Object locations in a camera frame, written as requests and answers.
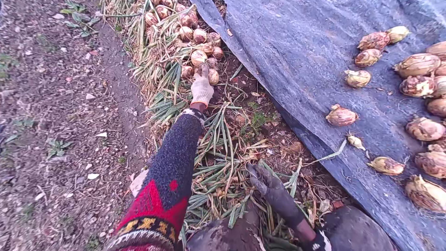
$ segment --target gloved hand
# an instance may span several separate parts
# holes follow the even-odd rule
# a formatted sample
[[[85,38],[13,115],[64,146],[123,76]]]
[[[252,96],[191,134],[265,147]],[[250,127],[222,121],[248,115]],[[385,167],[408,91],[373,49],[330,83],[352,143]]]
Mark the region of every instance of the gloved hand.
[[[251,173],[249,178],[251,183],[257,187],[272,209],[285,220],[286,225],[293,229],[297,227],[305,216],[296,207],[294,199],[285,189],[282,181],[258,165],[247,164],[246,169]]]
[[[209,69],[202,65],[201,67],[201,75],[195,74],[195,81],[192,83],[190,90],[192,91],[192,103],[203,103],[206,105],[209,104],[209,100],[211,100],[212,95],[214,94],[214,88],[209,84],[208,79]]]

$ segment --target dirt path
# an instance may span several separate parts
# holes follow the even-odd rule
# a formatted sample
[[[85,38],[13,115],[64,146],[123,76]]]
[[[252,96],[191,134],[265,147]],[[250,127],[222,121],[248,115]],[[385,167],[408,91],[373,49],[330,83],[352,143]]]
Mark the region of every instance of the dirt path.
[[[76,37],[68,15],[53,17],[62,2],[3,6],[0,250],[99,250],[151,154],[135,129],[145,115],[126,53],[102,23]]]

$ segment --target gray tarp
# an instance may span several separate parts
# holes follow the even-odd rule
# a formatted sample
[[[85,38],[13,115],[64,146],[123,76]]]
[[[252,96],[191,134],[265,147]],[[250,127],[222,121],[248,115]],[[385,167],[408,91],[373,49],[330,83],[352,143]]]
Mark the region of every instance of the gray tarp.
[[[366,166],[364,152],[353,147],[322,164],[401,250],[446,250],[446,221],[422,213],[404,193],[406,179],[421,173],[413,155],[426,149],[404,126],[414,114],[433,116],[425,112],[424,100],[400,94],[401,79],[392,70],[407,56],[446,40],[446,0],[225,0],[225,20],[212,0],[192,2],[272,95],[316,158],[337,151],[348,130],[361,132],[372,155],[399,162],[410,158],[397,177],[377,175]],[[343,72],[354,69],[360,38],[397,25],[412,34],[388,46],[367,69],[372,74],[369,86],[376,88],[346,86]],[[329,125],[325,116],[336,103],[357,112],[360,120],[349,127]],[[426,178],[446,187],[446,182]]]

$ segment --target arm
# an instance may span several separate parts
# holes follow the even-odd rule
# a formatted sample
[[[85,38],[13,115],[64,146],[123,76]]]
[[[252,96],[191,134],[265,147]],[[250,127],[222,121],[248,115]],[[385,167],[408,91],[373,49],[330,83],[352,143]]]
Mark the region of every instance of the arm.
[[[174,250],[191,196],[194,158],[204,123],[201,112],[213,94],[207,74],[198,76],[191,89],[195,102],[183,110],[165,135],[141,190],[107,250]]]

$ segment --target small plant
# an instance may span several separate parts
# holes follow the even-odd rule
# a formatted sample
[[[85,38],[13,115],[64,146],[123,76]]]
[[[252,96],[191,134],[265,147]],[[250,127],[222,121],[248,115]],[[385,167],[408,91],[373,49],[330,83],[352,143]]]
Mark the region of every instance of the small plant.
[[[65,24],[68,27],[81,29],[82,31],[79,35],[82,38],[98,33],[98,31],[93,29],[92,26],[101,20],[100,17],[92,18],[85,14],[84,12],[87,10],[87,8],[83,4],[77,4],[68,0],[66,5],[68,8],[60,10],[60,13],[71,14],[71,17],[74,19],[74,21],[76,21],[76,23],[65,21]]]
[[[48,144],[51,146],[50,149],[48,149],[48,156],[46,157],[46,160],[49,160],[54,155],[56,156],[62,156],[65,154],[65,148],[69,147],[71,144],[73,144],[73,141],[64,143],[63,140],[56,140],[55,138],[49,138]]]

